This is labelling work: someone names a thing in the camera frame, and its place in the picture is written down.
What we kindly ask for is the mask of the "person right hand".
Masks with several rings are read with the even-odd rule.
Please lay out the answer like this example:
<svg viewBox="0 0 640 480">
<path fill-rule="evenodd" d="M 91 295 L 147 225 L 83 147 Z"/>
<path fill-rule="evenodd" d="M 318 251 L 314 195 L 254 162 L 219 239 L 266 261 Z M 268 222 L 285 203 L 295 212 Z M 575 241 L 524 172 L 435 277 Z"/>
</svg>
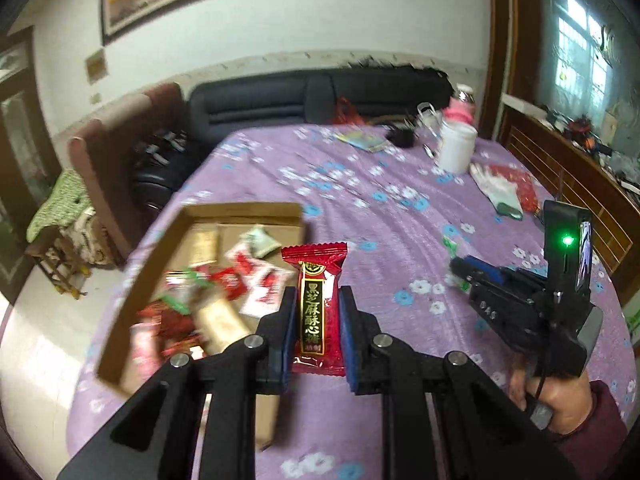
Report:
<svg viewBox="0 0 640 480">
<path fill-rule="evenodd" d="M 521 410 L 526 408 L 526 394 L 548 404 L 553 417 L 548 428 L 555 434 L 571 434 L 587 420 L 593 408 L 593 396 L 586 370 L 579 377 L 548 377 L 544 384 L 540 377 L 527 377 L 527 361 L 515 356 L 508 388 L 508 397 Z"/>
</svg>

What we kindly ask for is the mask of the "maroon sleeve forearm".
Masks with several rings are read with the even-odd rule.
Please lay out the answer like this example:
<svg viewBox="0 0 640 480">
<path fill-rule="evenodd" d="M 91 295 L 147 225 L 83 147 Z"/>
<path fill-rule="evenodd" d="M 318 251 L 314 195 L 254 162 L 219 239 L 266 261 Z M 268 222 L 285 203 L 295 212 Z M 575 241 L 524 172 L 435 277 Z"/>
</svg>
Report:
<svg viewBox="0 0 640 480">
<path fill-rule="evenodd" d="M 549 431 L 555 446 L 581 479 L 597 479 L 622 447 L 627 429 L 614 396 L 604 382 L 590 382 L 592 408 L 586 420 L 569 434 Z"/>
</svg>

